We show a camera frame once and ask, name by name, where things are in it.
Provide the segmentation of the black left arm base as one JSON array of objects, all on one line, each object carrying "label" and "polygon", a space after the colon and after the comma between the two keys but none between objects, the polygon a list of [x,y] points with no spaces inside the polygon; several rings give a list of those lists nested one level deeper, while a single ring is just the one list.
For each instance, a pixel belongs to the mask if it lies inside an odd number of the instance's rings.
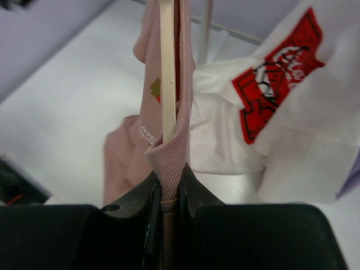
[{"label": "black left arm base", "polygon": [[1,206],[43,205],[52,194],[1,156]]}]

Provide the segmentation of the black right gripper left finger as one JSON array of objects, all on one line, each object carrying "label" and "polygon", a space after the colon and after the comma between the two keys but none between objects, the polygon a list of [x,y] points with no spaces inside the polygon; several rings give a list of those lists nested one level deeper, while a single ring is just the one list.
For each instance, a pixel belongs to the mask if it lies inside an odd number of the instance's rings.
[{"label": "black right gripper left finger", "polygon": [[155,173],[103,208],[1,208],[2,269],[158,269],[160,242]]}]

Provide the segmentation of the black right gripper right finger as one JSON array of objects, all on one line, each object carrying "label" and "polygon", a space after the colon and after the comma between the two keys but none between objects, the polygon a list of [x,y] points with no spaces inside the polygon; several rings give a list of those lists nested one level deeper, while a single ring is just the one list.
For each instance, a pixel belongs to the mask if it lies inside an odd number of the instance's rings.
[{"label": "black right gripper right finger", "polygon": [[227,205],[186,165],[179,184],[185,269],[347,269],[325,215],[308,204]]}]

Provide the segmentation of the pink t shirt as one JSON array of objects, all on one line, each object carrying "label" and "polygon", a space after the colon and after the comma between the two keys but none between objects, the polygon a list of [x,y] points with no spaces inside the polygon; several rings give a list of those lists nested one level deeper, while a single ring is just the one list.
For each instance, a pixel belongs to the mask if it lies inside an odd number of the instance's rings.
[{"label": "pink t shirt", "polygon": [[133,47],[145,65],[140,112],[126,117],[105,139],[103,204],[107,205],[155,172],[161,184],[163,222],[162,269],[181,269],[179,250],[179,183],[190,155],[190,115],[195,62],[191,43],[189,1],[174,2],[177,121],[165,139],[161,119],[161,21],[159,1],[148,1],[141,33]]}]

